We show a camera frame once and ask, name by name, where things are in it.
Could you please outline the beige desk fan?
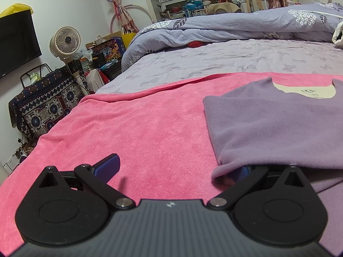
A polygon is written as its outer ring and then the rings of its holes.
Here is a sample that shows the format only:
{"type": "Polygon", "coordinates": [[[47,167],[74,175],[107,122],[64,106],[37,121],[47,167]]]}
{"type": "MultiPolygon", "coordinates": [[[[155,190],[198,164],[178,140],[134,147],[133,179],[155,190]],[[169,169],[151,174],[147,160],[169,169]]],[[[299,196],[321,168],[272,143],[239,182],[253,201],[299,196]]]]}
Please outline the beige desk fan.
{"type": "Polygon", "coordinates": [[[81,45],[79,32],[69,26],[57,30],[50,40],[50,52],[64,63],[73,61],[73,55],[81,45]]]}

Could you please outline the yellow bag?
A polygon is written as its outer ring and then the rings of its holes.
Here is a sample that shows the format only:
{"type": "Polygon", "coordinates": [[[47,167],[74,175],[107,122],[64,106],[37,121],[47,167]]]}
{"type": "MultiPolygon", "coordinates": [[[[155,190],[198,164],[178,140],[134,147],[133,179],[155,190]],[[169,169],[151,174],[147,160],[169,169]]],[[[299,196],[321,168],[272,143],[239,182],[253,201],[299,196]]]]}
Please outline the yellow bag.
{"type": "Polygon", "coordinates": [[[136,32],[122,34],[122,40],[126,49],[130,46],[131,41],[134,39],[136,35],[136,32]]]}

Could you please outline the black wall television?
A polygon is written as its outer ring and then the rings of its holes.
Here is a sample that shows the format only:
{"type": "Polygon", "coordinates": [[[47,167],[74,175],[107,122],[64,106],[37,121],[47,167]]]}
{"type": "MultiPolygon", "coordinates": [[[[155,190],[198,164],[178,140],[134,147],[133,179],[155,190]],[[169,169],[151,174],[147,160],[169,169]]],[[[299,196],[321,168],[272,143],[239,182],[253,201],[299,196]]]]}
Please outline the black wall television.
{"type": "Polygon", "coordinates": [[[30,10],[1,17],[1,77],[42,55],[30,10]]]}

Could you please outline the colourful game box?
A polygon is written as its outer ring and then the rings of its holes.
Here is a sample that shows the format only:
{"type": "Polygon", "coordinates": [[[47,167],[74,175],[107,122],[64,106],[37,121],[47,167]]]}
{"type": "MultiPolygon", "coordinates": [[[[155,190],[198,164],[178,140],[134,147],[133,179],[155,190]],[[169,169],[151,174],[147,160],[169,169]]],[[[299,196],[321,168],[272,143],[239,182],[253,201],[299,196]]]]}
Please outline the colourful game box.
{"type": "Polygon", "coordinates": [[[121,60],[126,51],[123,40],[119,37],[108,39],[103,43],[93,46],[91,49],[93,56],[102,53],[106,62],[110,62],[113,59],[121,60]]]}

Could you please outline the purple fleece garment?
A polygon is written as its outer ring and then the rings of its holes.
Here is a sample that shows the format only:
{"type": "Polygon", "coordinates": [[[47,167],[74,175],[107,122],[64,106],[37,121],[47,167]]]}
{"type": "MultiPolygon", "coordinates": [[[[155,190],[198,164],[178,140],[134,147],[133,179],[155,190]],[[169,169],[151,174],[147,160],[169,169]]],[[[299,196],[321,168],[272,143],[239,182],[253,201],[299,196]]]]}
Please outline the purple fleece garment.
{"type": "Polygon", "coordinates": [[[328,209],[321,243],[342,252],[342,81],[326,87],[332,97],[286,93],[271,78],[203,100],[218,162],[212,180],[225,184],[249,165],[297,165],[328,209]]]}

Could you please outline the red item under duvet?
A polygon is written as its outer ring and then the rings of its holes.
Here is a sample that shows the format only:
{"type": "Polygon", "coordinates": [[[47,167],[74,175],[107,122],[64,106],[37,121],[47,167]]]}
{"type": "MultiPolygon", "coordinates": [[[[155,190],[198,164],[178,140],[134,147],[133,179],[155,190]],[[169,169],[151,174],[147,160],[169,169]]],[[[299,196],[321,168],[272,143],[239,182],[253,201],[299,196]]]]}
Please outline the red item under duvet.
{"type": "Polygon", "coordinates": [[[192,41],[190,42],[187,47],[189,48],[198,48],[198,47],[202,47],[203,45],[206,45],[205,42],[201,42],[201,41],[192,41]]]}

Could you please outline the blue plush toy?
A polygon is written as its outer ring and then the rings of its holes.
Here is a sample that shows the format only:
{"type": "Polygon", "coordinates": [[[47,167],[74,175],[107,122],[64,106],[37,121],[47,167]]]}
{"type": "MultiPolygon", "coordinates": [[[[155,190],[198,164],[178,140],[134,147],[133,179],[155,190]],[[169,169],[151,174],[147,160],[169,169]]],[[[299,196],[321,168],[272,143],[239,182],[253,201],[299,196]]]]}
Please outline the blue plush toy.
{"type": "Polygon", "coordinates": [[[201,10],[204,8],[202,0],[188,0],[184,5],[185,10],[201,10]]]}

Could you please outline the patterned dark cloth cover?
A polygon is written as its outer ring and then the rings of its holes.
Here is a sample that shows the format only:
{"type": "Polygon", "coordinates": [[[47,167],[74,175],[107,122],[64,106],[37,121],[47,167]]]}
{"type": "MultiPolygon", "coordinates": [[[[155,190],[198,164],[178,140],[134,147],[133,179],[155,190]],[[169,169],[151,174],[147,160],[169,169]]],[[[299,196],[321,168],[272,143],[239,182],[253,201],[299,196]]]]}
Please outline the patterned dark cloth cover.
{"type": "Polygon", "coordinates": [[[23,85],[21,93],[8,104],[12,127],[29,141],[38,140],[66,117],[86,90],[73,77],[73,73],[82,71],[79,60],[55,70],[47,64],[37,68],[47,69],[48,73],[36,83],[23,85]]]}

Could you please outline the beige black clothing pile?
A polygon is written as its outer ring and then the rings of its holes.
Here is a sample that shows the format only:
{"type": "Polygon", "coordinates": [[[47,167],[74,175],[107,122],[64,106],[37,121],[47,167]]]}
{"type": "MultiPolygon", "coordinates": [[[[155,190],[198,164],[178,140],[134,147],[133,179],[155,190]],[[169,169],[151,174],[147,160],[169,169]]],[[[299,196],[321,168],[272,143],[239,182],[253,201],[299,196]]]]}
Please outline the beige black clothing pile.
{"type": "Polygon", "coordinates": [[[336,27],[332,35],[332,43],[338,48],[343,48],[343,21],[336,27]]]}

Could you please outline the pink towel blanket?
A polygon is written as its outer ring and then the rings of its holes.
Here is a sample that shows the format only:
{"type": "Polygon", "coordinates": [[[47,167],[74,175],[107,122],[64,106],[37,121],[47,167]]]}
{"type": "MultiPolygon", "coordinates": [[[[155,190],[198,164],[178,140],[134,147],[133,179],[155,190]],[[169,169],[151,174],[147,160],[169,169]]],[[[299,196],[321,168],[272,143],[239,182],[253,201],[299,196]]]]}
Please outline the pink towel blanket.
{"type": "Polygon", "coordinates": [[[203,99],[268,77],[289,87],[323,87],[333,79],[320,74],[214,74],[136,93],[85,97],[40,137],[33,152],[1,184],[1,252],[9,255],[21,246],[17,207],[49,165],[73,170],[115,153],[121,167],[109,183],[135,201],[210,200],[233,181],[211,179],[217,160],[203,99]]]}

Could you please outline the blue-grey floral duvet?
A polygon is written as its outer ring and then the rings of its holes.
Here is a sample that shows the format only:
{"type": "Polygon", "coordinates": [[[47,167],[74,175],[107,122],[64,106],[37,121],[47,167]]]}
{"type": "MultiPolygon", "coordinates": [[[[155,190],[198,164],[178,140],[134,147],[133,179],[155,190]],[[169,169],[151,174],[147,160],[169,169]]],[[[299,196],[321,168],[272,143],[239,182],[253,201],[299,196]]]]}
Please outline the blue-grey floral duvet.
{"type": "Polygon", "coordinates": [[[194,41],[213,43],[246,39],[299,39],[331,42],[342,21],[340,3],[311,3],[262,10],[165,20],[140,30],[122,57],[126,71],[139,59],[194,41]]]}

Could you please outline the lavender patterned bed sheet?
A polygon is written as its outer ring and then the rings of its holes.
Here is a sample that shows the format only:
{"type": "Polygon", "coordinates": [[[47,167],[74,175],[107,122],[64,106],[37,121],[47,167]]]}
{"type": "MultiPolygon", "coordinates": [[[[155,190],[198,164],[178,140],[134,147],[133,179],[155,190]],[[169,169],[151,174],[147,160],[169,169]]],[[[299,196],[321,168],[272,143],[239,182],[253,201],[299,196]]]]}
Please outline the lavender patterned bed sheet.
{"type": "Polygon", "coordinates": [[[327,42],[280,39],[171,49],[143,56],[97,93],[134,93],[185,79],[244,72],[342,75],[342,49],[327,42]]]}

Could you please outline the pink floral curtain left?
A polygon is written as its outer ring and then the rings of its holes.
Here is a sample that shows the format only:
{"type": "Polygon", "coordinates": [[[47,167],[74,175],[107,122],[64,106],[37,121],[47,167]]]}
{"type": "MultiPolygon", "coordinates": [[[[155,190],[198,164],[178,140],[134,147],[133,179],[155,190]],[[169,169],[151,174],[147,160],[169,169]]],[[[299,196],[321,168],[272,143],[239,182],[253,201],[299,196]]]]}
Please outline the pink floral curtain left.
{"type": "Polygon", "coordinates": [[[138,27],[134,23],[134,20],[128,13],[128,11],[122,5],[122,0],[109,0],[114,7],[114,15],[110,21],[110,33],[113,32],[113,23],[117,19],[121,26],[124,28],[124,31],[127,33],[129,30],[132,33],[137,33],[139,31],[138,27]]]}

